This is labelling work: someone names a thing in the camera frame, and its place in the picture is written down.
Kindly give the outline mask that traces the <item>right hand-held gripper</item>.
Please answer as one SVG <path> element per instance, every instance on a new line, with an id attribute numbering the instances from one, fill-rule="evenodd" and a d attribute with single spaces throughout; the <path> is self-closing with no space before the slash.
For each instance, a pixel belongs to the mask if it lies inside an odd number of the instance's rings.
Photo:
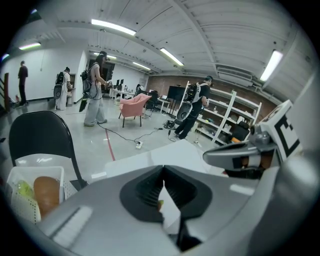
<path id="1" fill-rule="evenodd" d="M 272 152 L 270 166 L 280 166 L 290 156 L 302 151 L 302 145 L 287 113 L 293 104 L 287 100 L 278 105 L 258 124 L 251 127 L 249 142 L 229 143 L 203 154 L 203 160 L 227 171 L 240 172 L 262 166 Z"/>

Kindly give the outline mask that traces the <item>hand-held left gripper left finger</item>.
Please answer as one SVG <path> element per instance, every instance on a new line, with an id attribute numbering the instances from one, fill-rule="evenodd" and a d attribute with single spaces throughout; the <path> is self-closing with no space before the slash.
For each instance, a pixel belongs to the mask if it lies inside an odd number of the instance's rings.
<path id="1" fill-rule="evenodd" d="M 93 182 L 48 214 L 38 228 L 80 256 L 174 256 L 177 247 L 162 224 L 136 219 L 120 199 L 126 183 L 159 168 L 137 169 Z"/>

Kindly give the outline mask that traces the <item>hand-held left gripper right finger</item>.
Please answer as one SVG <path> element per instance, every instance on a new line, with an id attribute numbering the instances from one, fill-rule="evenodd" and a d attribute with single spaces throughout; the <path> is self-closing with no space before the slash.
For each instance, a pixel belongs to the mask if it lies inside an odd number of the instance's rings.
<path id="1" fill-rule="evenodd" d="M 250 240 L 274 187 L 274 170 L 260 180 L 164 166 L 165 186 L 180 210 L 166 256 L 253 256 Z"/>

